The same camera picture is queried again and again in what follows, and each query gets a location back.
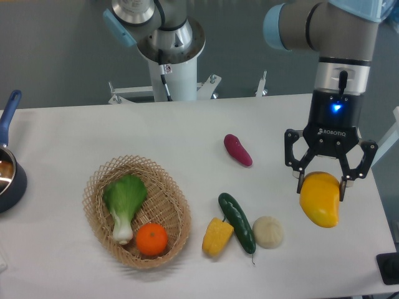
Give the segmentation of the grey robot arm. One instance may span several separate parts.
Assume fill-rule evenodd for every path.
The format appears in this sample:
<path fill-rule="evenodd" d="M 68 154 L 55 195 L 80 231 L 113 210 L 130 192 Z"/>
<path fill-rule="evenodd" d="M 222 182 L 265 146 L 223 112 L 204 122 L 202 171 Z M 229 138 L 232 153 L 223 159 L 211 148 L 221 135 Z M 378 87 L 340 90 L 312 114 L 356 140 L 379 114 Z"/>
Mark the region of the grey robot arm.
<path fill-rule="evenodd" d="M 298 190 L 315 156 L 339 161 L 341 196 L 366 177 L 378 146 L 359 137 L 358 121 L 378 27 L 393 6 L 393 1 L 293 1 L 267 12 L 262 32 L 270 47 L 319 53 L 308 123 L 284 135 L 285 164 Z M 185 1 L 112 1 L 103 21 L 114 38 L 138 47 L 147 59 L 156 101 L 198 99 L 196 59 L 205 35 L 187 15 Z"/>

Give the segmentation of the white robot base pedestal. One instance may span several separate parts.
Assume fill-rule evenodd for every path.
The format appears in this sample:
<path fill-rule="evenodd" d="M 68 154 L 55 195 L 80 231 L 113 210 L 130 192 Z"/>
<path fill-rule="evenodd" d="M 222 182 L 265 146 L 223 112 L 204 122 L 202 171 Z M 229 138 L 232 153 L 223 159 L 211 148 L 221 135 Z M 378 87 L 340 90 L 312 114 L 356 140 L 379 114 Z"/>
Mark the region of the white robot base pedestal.
<path fill-rule="evenodd" d="M 204 82 L 197 81 L 197 59 L 206 37 L 203 28 L 193 18 L 172 31 L 157 29 L 136 41 L 109 11 L 103 19 L 113 36 L 125 47 L 137 47 L 147 61 L 151 85 L 147 87 L 114 88 L 109 83 L 111 104 L 128 103 L 130 98 L 153 97 L 155 102 L 195 101 L 215 99 L 221 77 L 211 74 Z"/>

